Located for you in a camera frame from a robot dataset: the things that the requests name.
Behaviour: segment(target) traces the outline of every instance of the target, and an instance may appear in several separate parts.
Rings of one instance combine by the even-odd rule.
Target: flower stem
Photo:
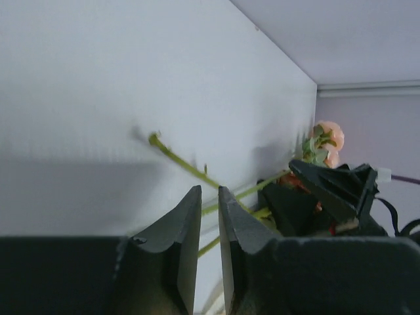
[[[266,218],[269,215],[271,215],[271,212],[270,212],[270,210],[268,210],[267,207],[266,208],[262,208],[261,210],[252,212],[252,216],[255,217],[258,220],[261,220],[262,218]],[[220,241],[221,241],[221,237],[220,236],[217,236],[213,241],[211,241],[206,246],[204,246],[203,248],[201,248],[198,251],[198,258],[200,258],[204,254],[206,254],[208,251],[210,251],[210,249],[214,248],[214,246],[216,246],[217,244],[219,244]]]
[[[219,186],[221,186],[218,182],[215,180],[209,178],[205,172],[200,172],[198,169],[190,165],[189,163],[185,162],[183,159],[181,159],[179,156],[177,156],[175,153],[170,151],[160,140],[159,135],[157,133],[152,133],[149,136],[149,143],[151,146],[155,146],[156,148],[159,148],[163,154],[165,154],[168,158],[170,158],[172,161],[174,161],[176,164],[181,166],[183,169],[185,169],[190,174],[194,175],[198,179],[201,179],[202,181],[206,182],[208,185],[215,189],[219,189]],[[247,212],[251,212],[251,210],[248,209],[242,202],[238,200],[238,203],[243,207]]]
[[[283,177],[284,175],[289,174],[290,172],[291,172],[290,170],[282,171],[281,173],[277,174],[276,176],[270,177],[270,178],[264,180],[263,182],[260,182],[256,186],[254,186],[254,187],[252,187],[252,188],[250,188],[250,189],[248,189],[244,192],[241,192],[240,194],[236,195],[235,198],[237,200],[241,200],[242,198],[244,198],[244,197],[246,197],[246,196],[248,196],[248,195],[250,195],[254,192],[257,192],[258,190],[263,189],[265,186],[267,186],[271,182],[275,181],[276,179],[279,179],[280,177]],[[211,205],[210,207],[207,207],[207,208],[203,209],[201,215],[202,216],[208,215],[208,214],[216,211],[218,208],[219,208],[219,205],[217,205],[217,204],[216,205]]]

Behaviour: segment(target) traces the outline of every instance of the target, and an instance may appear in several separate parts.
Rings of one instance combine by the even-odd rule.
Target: orange flower
[[[330,168],[334,169],[340,164],[340,157],[339,153],[336,150],[332,150],[328,152],[328,156],[325,159],[325,164],[327,164]]]
[[[320,125],[325,133],[331,132],[331,140],[337,145],[326,144],[324,146],[328,151],[340,151],[344,146],[344,132],[341,130],[338,124],[332,121],[319,121],[317,125]]]

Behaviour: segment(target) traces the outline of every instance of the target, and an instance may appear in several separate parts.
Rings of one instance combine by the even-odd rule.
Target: gray wall
[[[420,179],[420,96],[319,98],[317,120],[337,122],[345,133],[343,162],[370,163],[392,169],[395,175]],[[380,195],[399,212],[399,226],[420,218],[420,186],[403,182],[379,185]],[[390,215],[376,201],[377,221],[393,233]]]
[[[231,0],[318,84],[419,79],[418,0]]]
[[[203,183],[153,150],[152,132],[235,189],[284,167],[312,126],[316,84],[227,0],[0,11],[0,235],[121,235],[158,220]],[[221,274],[216,248],[199,260],[196,311]]]

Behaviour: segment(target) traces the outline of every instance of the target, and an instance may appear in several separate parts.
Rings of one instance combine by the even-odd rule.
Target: black plastic part
[[[336,236],[388,236],[387,231],[369,215],[364,225],[353,230],[337,233]]]
[[[318,203],[313,195],[270,183],[260,191],[259,197],[264,198],[260,202],[267,204],[283,236],[302,236],[311,229]]]
[[[420,314],[420,247],[407,238],[283,238],[219,188],[227,314]]]
[[[312,222],[306,234],[303,236],[311,236],[320,232],[329,231],[331,225],[334,223],[334,219],[327,211],[320,211],[315,213],[312,217]]]
[[[0,314],[193,314],[201,187],[132,238],[0,238]]]
[[[373,199],[379,192],[377,172],[368,164],[351,170],[348,165],[329,169],[294,159],[289,167],[339,224],[354,217],[362,228],[368,223]]]

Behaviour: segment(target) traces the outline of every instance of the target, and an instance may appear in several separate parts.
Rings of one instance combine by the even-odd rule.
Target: black cable
[[[400,182],[409,182],[411,184],[420,185],[420,180],[416,178],[405,177],[405,176],[400,176],[400,175],[391,175],[391,179],[399,180]]]
[[[392,227],[394,228],[395,236],[410,236],[410,232],[420,225],[420,219],[413,220],[409,222],[401,232],[398,231],[398,213],[393,205],[389,203],[389,201],[383,198],[376,198],[377,200],[381,201],[385,207],[388,208],[389,212],[391,213],[391,220],[392,220]]]
[[[398,212],[393,205],[391,205],[387,200],[382,198],[376,198],[377,200],[381,201],[385,207],[388,208],[389,212],[391,213],[391,220],[392,220],[392,227],[394,228],[395,236],[399,236],[400,232],[398,231]]]

